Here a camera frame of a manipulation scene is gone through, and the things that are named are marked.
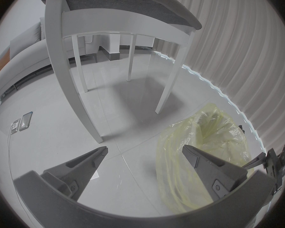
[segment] chair leg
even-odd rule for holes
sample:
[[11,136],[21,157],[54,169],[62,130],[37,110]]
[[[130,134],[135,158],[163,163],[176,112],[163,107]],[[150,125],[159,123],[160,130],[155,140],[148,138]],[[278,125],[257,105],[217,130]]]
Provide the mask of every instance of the chair leg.
[[195,31],[191,32],[189,40],[188,40],[188,44],[186,46],[181,46],[179,51],[178,51],[178,54],[176,56],[172,71],[171,71],[170,76],[169,76],[168,81],[167,81],[167,84],[163,90],[163,94],[160,97],[160,101],[156,107],[155,112],[157,114],[160,114],[160,112],[163,110],[163,107],[164,107],[164,105],[165,105],[165,103],[166,103],[166,101],[167,101],[167,99],[168,99],[168,97],[172,91],[172,88],[176,82],[178,75],[179,75],[180,69],[182,68],[182,66],[185,62],[185,59],[188,55],[190,46],[191,46],[192,41],[193,41],[194,32]]
[[73,111],[90,133],[90,135],[98,142],[103,142],[95,128],[87,110],[82,102],[73,76],[70,73],[70,64],[67,52],[61,38],[61,13],[63,6],[67,7],[65,0],[46,0],[45,9],[45,28],[46,28],[46,46],[49,52],[57,81]]
[[82,67],[81,67],[77,35],[72,36],[72,41],[73,41],[74,56],[75,56],[75,61],[76,61],[76,66],[77,66],[79,78],[80,78],[82,87],[84,88],[84,92],[87,92],[87,85],[86,85],[86,82],[84,80],[84,73],[83,73]]
[[94,53],[95,62],[97,63],[97,55]]
[[136,37],[137,37],[137,35],[131,36],[130,51],[129,51],[129,69],[128,69],[127,81],[131,80],[132,64],[133,64],[133,57],[134,57],[134,51],[135,51]]

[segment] yellow plastic bag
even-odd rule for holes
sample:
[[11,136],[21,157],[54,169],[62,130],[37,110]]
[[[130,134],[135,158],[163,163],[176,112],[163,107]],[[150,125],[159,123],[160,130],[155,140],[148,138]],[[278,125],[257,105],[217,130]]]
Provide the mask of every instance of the yellow plastic bag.
[[238,166],[251,160],[243,131],[215,104],[209,103],[193,116],[169,126],[158,140],[156,174],[160,196],[175,214],[213,202],[182,154],[185,144]]

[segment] white tile floor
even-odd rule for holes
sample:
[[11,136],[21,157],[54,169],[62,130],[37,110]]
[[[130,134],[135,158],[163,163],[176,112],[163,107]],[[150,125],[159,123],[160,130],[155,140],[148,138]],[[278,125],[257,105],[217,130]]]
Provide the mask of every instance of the white tile floor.
[[213,102],[243,125],[252,157],[260,143],[234,106],[197,75],[182,69],[161,114],[155,113],[173,63],[155,53],[136,51],[132,79],[126,81],[127,51],[109,61],[102,52],[98,63],[83,62],[89,91],[84,93],[76,67],[78,90],[99,133],[100,145],[89,135],[65,99],[53,71],[40,75],[8,96],[0,107],[0,146],[6,147],[10,125],[33,111],[30,127],[10,139],[13,178],[68,161],[99,146],[108,154],[89,182],[80,203],[118,215],[154,217],[171,215],[157,191],[155,169],[159,133]]

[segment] white cable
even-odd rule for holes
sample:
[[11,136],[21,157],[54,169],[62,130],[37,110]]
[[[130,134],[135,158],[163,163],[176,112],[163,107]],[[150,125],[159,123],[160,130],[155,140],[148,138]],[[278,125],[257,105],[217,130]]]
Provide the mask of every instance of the white cable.
[[[8,168],[9,168],[9,171],[10,171],[10,174],[11,174],[11,162],[10,162],[10,142],[11,142],[11,129],[13,127],[13,124],[11,124],[10,126],[10,130],[8,132]],[[15,184],[14,184],[14,181],[13,181],[13,177],[12,177],[12,174],[11,174],[11,181],[13,182],[13,185],[14,185],[14,188],[15,188],[15,192],[16,192],[16,195],[17,195],[17,198],[19,200],[19,203],[21,205],[21,207],[23,208],[24,212],[26,213],[27,217],[29,218],[29,220],[31,221],[31,223],[33,224],[33,226],[36,228],[36,226],[34,225],[34,223],[32,222],[32,220],[30,219],[28,213],[26,212],[26,210],[24,209],[20,199],[19,199],[19,196],[18,196],[18,193],[17,193],[17,190],[16,190],[16,187],[15,187]]]

